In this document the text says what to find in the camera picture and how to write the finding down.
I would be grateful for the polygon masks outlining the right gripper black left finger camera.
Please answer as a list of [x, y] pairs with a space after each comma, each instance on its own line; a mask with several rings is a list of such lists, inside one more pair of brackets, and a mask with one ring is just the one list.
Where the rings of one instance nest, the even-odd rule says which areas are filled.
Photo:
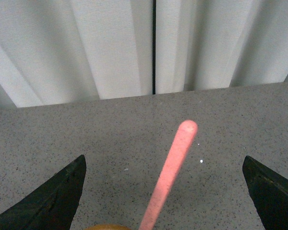
[[80, 155], [20, 202], [0, 214], [0, 230], [68, 230], [86, 175]]

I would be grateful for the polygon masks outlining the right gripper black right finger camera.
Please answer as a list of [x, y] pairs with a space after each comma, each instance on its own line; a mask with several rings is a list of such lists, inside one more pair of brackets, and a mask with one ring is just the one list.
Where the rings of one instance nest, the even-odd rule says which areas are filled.
[[246, 156], [242, 172], [266, 230], [288, 230], [288, 179]]

